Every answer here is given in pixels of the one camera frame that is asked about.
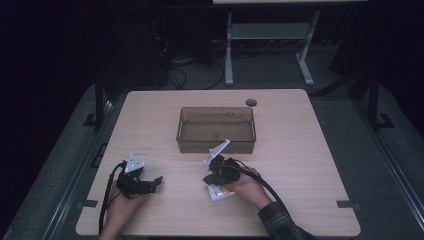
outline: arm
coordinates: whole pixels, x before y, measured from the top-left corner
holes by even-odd
[[[110,191],[110,205],[107,209],[106,222],[100,233],[99,240],[117,239],[122,229],[131,220],[137,212],[137,209],[147,198],[148,195],[143,194],[133,199],[127,199],[116,187],[115,181]]]
[[[273,202],[264,187],[253,178],[240,174],[240,179],[225,187],[235,191],[242,199],[255,206],[265,229],[274,239],[311,240],[311,234],[295,225],[289,214],[277,202]]]

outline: hand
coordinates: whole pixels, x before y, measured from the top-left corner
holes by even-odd
[[[258,174],[256,169],[250,167],[248,169],[250,169],[254,174]],[[254,205],[258,210],[261,210],[263,207],[272,202],[271,198],[265,192],[262,184],[244,173],[240,174],[239,180],[231,184],[226,184],[223,187],[233,190],[242,199]]]
[[[110,204],[107,208],[106,223],[99,239],[108,240],[118,238],[119,233],[148,196],[148,194],[142,194],[133,199],[128,199],[116,187],[116,181],[114,181],[109,194]]]

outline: transparent plastic box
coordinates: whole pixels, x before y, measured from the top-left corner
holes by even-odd
[[[181,153],[209,153],[229,139],[222,153],[253,152],[256,141],[253,109],[250,107],[184,107],[177,141]]]

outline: person's left hand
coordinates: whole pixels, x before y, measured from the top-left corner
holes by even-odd
[[[107,208],[106,223],[99,239],[116,239],[148,196],[148,194],[141,194],[128,199],[116,187],[116,181],[114,181],[109,194],[110,204]]]

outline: sleeve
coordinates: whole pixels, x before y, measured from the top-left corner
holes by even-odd
[[[310,233],[303,230],[291,219],[288,212],[277,202],[262,208],[258,216],[265,226],[268,234],[275,240],[315,240]]]

